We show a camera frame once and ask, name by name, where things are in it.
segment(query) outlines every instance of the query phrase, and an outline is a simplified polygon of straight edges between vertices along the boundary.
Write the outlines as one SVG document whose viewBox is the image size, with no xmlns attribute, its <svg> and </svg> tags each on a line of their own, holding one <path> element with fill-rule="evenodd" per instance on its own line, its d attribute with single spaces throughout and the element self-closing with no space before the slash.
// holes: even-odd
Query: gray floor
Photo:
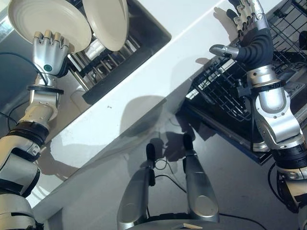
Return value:
<svg viewBox="0 0 307 230">
<path fill-rule="evenodd" d="M 166 167 L 155 170 L 156 175 L 168 174 L 185 186 L 182 169 L 182 132 L 193 132 L 180 126 L 173 117 L 161 129 L 130 153 L 103 158 L 70 180 L 73 194 L 63 196 L 68 204 L 49 220 L 50 230 L 115 230 L 116 213 L 125 187 L 145 161 L 145 146 L 156 145 L 159 158 L 168 159 L 174 174 Z M 196 132 L 194 149 L 208 174 L 220 212 L 252 218 L 268 230 L 297 230 L 296 215 L 289 212 L 272 194 L 267 184 L 267 172 L 272 160 L 259 166 L 206 126 Z M 164 162 L 157 163 L 163 168 Z M 168 212 L 186 212 L 186 195 L 167 178 L 158 178 L 150 188 L 149 211 L 151 215 Z M 221 217 L 221 223 L 231 230 L 260 230 L 254 223 L 229 217 Z"/>
</svg>

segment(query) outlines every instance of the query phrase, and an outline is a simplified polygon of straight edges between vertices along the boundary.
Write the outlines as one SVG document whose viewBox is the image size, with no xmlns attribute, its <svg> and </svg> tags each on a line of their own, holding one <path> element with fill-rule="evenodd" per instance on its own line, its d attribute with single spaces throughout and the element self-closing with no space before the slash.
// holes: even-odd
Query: teal button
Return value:
<svg viewBox="0 0 307 230">
<path fill-rule="evenodd" d="M 47 72 L 52 71 L 51 65 L 44 65 L 44 70 L 46 70 Z"/>
</svg>

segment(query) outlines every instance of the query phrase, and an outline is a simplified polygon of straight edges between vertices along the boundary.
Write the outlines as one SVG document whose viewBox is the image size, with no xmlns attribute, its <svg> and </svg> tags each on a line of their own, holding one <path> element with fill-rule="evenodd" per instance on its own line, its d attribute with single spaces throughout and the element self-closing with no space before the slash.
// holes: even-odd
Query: metal joint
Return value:
<svg viewBox="0 0 307 230">
<path fill-rule="evenodd" d="M 307 167 L 301 169 L 283 169 L 277 167 L 277 170 L 284 179 L 287 180 L 307 180 Z"/>
</svg>

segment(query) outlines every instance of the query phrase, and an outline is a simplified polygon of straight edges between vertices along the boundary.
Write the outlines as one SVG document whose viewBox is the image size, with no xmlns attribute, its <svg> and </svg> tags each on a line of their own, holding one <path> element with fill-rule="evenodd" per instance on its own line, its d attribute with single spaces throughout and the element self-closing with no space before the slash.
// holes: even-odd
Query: black rubber joint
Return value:
<svg viewBox="0 0 307 230">
<path fill-rule="evenodd" d="M 273 151 L 276 165 L 283 169 L 299 169 L 307 167 L 307 145 L 301 145 Z"/>
<path fill-rule="evenodd" d="M 48 135 L 49 131 L 44 126 L 39 123 L 29 121 L 22 121 L 18 123 L 18 125 L 8 133 L 8 136 L 20 136 L 27 138 L 36 143 L 39 147 L 44 144 Z"/>
<path fill-rule="evenodd" d="M 244 62 L 247 70 L 257 69 L 271 64 L 273 59 L 273 41 L 269 29 L 258 28 L 249 32 L 241 41 L 236 60 Z"/>
</svg>

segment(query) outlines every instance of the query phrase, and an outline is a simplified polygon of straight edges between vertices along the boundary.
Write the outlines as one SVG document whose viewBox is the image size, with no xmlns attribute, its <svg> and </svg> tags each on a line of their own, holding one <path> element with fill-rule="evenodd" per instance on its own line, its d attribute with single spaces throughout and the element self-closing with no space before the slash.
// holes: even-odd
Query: robot forearm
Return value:
<svg viewBox="0 0 307 230">
<path fill-rule="evenodd" d="M 63 62 L 69 42 L 50 31 L 36 32 L 33 61 L 42 71 L 30 90 L 30 105 L 17 126 L 0 139 L 0 229 L 40 230 L 25 199 L 36 185 L 40 170 L 33 162 L 49 135 L 48 122 L 58 114 L 59 96 L 56 76 L 65 74 Z"/>
<path fill-rule="evenodd" d="M 307 216 L 307 145 L 300 125 L 290 110 L 290 97 L 276 79 L 271 65 L 248 72 L 255 93 L 257 128 L 272 149 L 281 176 L 279 189 L 288 209 L 300 212 L 303 229 Z"/>
</svg>

